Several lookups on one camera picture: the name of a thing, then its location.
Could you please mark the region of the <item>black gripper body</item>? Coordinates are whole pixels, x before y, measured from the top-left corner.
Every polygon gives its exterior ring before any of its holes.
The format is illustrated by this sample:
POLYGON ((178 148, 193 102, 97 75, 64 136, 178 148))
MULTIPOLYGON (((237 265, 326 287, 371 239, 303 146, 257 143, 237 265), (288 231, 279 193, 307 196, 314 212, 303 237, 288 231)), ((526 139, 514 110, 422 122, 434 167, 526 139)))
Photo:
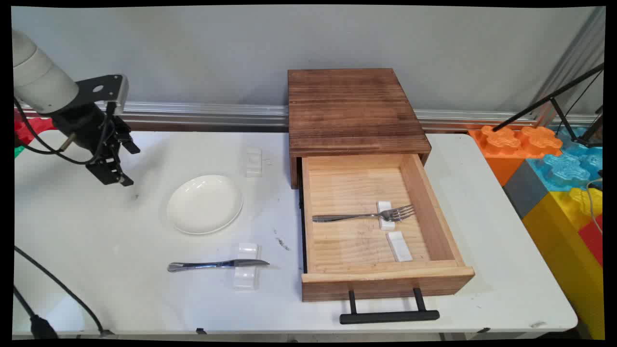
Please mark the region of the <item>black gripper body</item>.
POLYGON ((126 123, 108 116, 94 103, 66 108, 52 114, 53 125, 64 135, 75 135, 73 143, 92 154, 107 154, 108 144, 126 140, 126 123))

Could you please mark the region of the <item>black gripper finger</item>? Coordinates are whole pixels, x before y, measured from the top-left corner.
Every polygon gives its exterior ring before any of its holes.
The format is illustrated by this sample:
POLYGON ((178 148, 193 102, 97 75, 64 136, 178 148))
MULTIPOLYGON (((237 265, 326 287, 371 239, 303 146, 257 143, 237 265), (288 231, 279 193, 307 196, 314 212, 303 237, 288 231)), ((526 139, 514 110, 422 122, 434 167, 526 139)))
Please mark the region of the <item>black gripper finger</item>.
POLYGON ((104 145, 101 154, 85 165, 86 169, 104 185, 132 186, 133 180, 123 172, 121 167, 120 149, 120 145, 104 145))
POLYGON ((132 130, 128 124, 123 121, 115 121, 114 127, 115 138, 128 152, 131 154, 141 152, 141 149, 133 142, 133 138, 130 135, 132 130))

